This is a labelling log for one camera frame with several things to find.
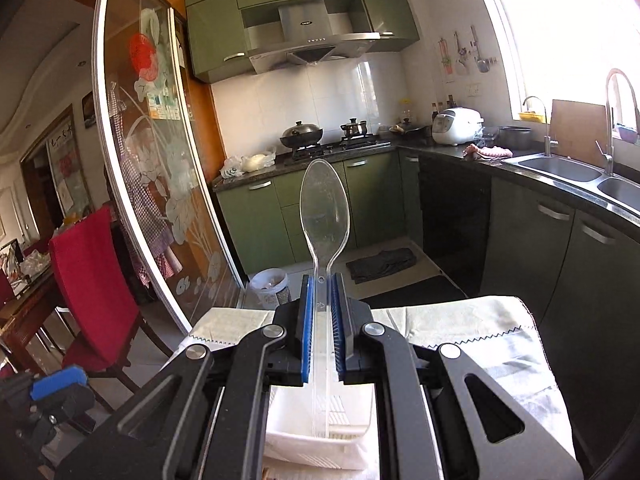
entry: clear plastic spoon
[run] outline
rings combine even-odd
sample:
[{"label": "clear plastic spoon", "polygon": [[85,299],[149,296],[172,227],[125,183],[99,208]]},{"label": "clear plastic spoon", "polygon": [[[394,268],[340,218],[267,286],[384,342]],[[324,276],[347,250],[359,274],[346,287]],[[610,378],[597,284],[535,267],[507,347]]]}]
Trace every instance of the clear plastic spoon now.
[{"label": "clear plastic spoon", "polygon": [[300,221],[314,261],[314,320],[311,353],[313,435],[328,438],[330,361],[334,343],[328,288],[331,268],[349,238],[349,203],[342,182],[322,159],[306,168],[300,189]]}]

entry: curved faucet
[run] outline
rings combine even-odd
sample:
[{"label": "curved faucet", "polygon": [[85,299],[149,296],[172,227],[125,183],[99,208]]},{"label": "curved faucet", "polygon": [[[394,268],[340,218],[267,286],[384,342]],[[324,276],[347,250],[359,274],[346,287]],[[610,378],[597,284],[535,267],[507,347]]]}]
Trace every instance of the curved faucet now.
[{"label": "curved faucet", "polygon": [[611,104],[609,103],[609,82],[611,78],[616,74],[621,75],[626,79],[626,82],[629,84],[629,89],[631,90],[631,98],[634,102],[634,110],[636,111],[636,131],[640,128],[640,110],[638,110],[638,101],[636,100],[636,92],[634,91],[634,86],[631,84],[631,81],[626,76],[622,70],[619,68],[612,68],[609,70],[607,74],[607,82],[605,84],[605,93],[607,96],[607,104],[606,107],[606,115],[607,115],[607,151],[603,152],[600,143],[596,140],[596,145],[600,150],[600,154],[605,158],[606,166],[605,172],[608,175],[613,175],[613,117],[611,115]]},{"label": "curved faucet", "polygon": [[542,99],[540,99],[538,96],[529,95],[529,96],[524,98],[524,101],[522,102],[522,106],[524,106],[529,99],[537,99],[538,101],[540,101],[540,104],[542,104],[542,107],[544,108],[544,111],[545,111],[545,126],[546,126],[545,156],[551,156],[551,148],[556,147],[558,145],[558,141],[557,140],[551,140],[551,136],[549,135],[549,121],[546,118],[545,102]]}]

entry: black granite countertop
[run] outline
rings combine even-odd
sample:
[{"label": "black granite countertop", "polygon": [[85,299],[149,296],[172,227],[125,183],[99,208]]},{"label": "black granite countertop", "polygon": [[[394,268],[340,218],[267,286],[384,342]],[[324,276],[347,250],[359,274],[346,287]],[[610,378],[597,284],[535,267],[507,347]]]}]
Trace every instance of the black granite countertop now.
[{"label": "black granite countertop", "polygon": [[[469,160],[463,158],[462,152],[465,146],[442,146],[427,145],[421,139],[407,139],[403,137],[393,137],[389,140],[390,144],[386,146],[367,146],[357,150],[347,150],[344,152],[331,153],[324,157],[327,162],[338,162],[340,160],[349,160],[361,156],[374,155],[376,153],[385,153],[393,150],[403,149],[411,153],[423,157],[445,157],[451,162],[470,165],[478,171],[489,173],[492,176],[509,180],[514,184],[528,187],[535,192],[546,194],[556,200],[563,202],[571,207],[582,210],[587,214],[599,218],[603,222],[618,229],[625,235],[629,236],[636,242],[640,243],[640,217],[619,205],[607,201],[604,197],[591,194],[581,188],[567,184],[561,180],[556,180],[545,175],[529,171],[518,166],[505,164],[500,160]],[[530,150],[514,151],[513,156],[532,155],[541,153],[543,145],[541,142],[534,143]],[[245,173],[239,177],[222,179],[217,177],[210,184],[210,190],[213,193],[233,189],[235,187],[252,184],[262,180],[281,174],[292,173],[293,171],[305,170],[309,165],[308,160],[303,160],[295,164],[285,164],[286,157],[276,157],[276,164],[263,170]],[[622,174],[630,180],[638,182],[638,172],[625,166],[616,165],[616,173]]]}]

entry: cutting board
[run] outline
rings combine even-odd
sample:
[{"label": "cutting board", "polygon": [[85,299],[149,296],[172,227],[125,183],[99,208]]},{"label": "cutting board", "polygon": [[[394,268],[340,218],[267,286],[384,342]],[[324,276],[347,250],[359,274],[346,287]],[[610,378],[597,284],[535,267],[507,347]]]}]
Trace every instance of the cutting board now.
[{"label": "cutting board", "polygon": [[549,135],[558,141],[552,150],[599,168],[604,167],[596,140],[603,150],[607,145],[606,107],[578,101],[553,100]]}]

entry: wooden table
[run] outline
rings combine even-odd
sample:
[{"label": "wooden table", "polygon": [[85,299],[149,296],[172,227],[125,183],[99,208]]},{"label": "wooden table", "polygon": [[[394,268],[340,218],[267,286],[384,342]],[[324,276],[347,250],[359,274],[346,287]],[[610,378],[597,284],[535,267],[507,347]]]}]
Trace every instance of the wooden table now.
[{"label": "wooden table", "polygon": [[29,354],[27,344],[42,327],[44,321],[64,300],[53,270],[45,270],[26,288],[16,300],[0,308],[0,338],[11,352],[12,364],[34,373],[43,370]]}]

